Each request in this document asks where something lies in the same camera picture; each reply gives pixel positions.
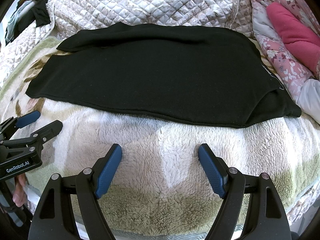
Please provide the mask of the person's left hand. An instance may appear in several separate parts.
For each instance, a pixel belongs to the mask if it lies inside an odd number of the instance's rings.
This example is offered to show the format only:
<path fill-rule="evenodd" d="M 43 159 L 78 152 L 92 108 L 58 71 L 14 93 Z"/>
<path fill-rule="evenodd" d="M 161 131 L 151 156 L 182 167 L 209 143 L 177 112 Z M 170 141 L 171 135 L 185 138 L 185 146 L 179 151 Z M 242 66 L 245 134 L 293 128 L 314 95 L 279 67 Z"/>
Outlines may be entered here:
<path fill-rule="evenodd" d="M 20 174 L 15 177 L 15 190 L 12 195 L 12 200 L 17 207 L 21 207 L 27 201 L 27 195 L 25 194 L 24 187 L 27 184 L 25 174 Z"/>

